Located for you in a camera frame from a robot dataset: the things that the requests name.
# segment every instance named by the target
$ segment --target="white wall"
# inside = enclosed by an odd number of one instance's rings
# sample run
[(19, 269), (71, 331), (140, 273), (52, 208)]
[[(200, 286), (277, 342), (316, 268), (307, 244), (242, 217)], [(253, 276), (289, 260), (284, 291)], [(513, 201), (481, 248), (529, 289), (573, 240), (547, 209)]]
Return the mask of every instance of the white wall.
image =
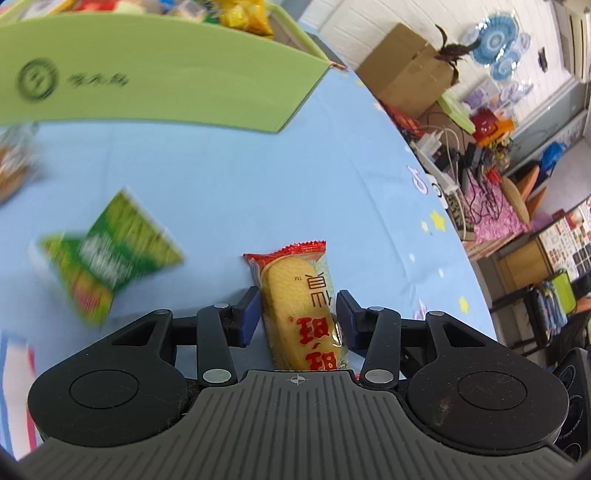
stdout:
[[(458, 42), (474, 24), (499, 11), (513, 12), (521, 31), (532, 36), (529, 52), (524, 55), (514, 76), (532, 79), (535, 90), (517, 106), (519, 120), (524, 120), (568, 78), (562, 68), (560, 43), (551, 2), (544, 0), (313, 0), (302, 20), (320, 30), (321, 35), (353, 67), (380, 43), (399, 22), (421, 34), (436, 48), (441, 35), (435, 24), (443, 27), (451, 42)], [(545, 47), (549, 70), (538, 66), (537, 51)], [(486, 69), (472, 59), (459, 64), (461, 83), (452, 92), (462, 98), (483, 78)]]
[(549, 214), (568, 211), (591, 195), (591, 148), (585, 140), (564, 153), (546, 186), (540, 210)]

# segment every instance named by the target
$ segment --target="snack package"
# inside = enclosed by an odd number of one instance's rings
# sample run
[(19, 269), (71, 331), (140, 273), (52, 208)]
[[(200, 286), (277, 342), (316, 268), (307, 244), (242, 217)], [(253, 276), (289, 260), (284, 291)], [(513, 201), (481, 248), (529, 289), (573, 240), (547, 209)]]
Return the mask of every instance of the snack package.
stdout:
[(273, 37), (264, 0), (220, 0), (220, 21), (225, 27), (244, 30), (261, 37)]
[(71, 10), (75, 0), (40, 0), (31, 4), (23, 13), (21, 19), (45, 17)]
[(222, 7), (216, 0), (197, 0), (197, 2), (205, 7), (207, 11), (205, 23), (219, 24)]
[(124, 190), (109, 202), (86, 235), (45, 236), (38, 247), (76, 310), (96, 325), (104, 322), (120, 289), (184, 260)]
[(0, 205), (30, 177), (36, 165), (36, 124), (11, 125), (0, 135)]
[(80, 0), (74, 11), (76, 12), (112, 12), (117, 6), (117, 0)]
[(207, 16), (207, 10), (204, 6), (193, 0), (183, 0), (168, 12), (168, 15), (184, 18), (185, 20), (190, 20), (195, 23), (201, 23)]
[(114, 14), (144, 15), (147, 12), (141, 0), (119, 0), (113, 9)]
[(331, 314), (334, 290), (326, 242), (245, 254), (264, 299), (263, 320), (281, 370), (346, 368), (346, 348)]

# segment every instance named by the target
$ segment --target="orange chair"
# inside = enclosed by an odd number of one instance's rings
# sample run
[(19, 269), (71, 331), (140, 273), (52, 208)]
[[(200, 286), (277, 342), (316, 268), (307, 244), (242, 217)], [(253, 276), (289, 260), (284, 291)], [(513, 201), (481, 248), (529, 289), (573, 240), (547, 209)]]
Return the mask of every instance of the orange chair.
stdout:
[(536, 193), (532, 198), (525, 202), (525, 207), (527, 208), (527, 213), (530, 214), (530, 218), (534, 217), (535, 211), (538, 209), (542, 200), (546, 196), (546, 187), (541, 189), (538, 193)]
[(536, 164), (523, 179), (517, 182), (517, 190), (519, 190), (523, 201), (526, 201), (527, 197), (530, 196), (531, 191), (534, 189), (535, 182), (538, 180), (539, 174), (540, 166)]

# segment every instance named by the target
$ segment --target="pink fabric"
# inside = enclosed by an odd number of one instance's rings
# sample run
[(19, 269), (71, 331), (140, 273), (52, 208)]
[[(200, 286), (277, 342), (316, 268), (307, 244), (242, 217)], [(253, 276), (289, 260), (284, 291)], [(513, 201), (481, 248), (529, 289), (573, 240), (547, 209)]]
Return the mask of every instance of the pink fabric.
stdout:
[(472, 177), (468, 195), (465, 197), (466, 204), (470, 206), (467, 211), (475, 224), (476, 242), (488, 242), (507, 235), (517, 236), (520, 233), (527, 232), (529, 227), (519, 220), (509, 201), (503, 195), (501, 187), (490, 182), (488, 182), (488, 185), (491, 191), (488, 195), (495, 198), (496, 202), (494, 203), (496, 205), (486, 206), (487, 192), (474, 177)]

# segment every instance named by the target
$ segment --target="circular logo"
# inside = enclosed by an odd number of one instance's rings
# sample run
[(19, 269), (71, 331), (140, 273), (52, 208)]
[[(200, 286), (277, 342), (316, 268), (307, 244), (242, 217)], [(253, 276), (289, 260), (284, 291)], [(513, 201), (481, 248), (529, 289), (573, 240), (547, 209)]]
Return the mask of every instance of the circular logo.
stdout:
[(56, 66), (47, 59), (31, 60), (18, 73), (17, 86), (27, 100), (44, 100), (57, 87)]
[(295, 383), (296, 385), (299, 385), (299, 384), (304, 383), (306, 381), (306, 379), (304, 377), (302, 377), (301, 375), (296, 375), (295, 377), (291, 377), (290, 380), (291, 380), (291, 383)]

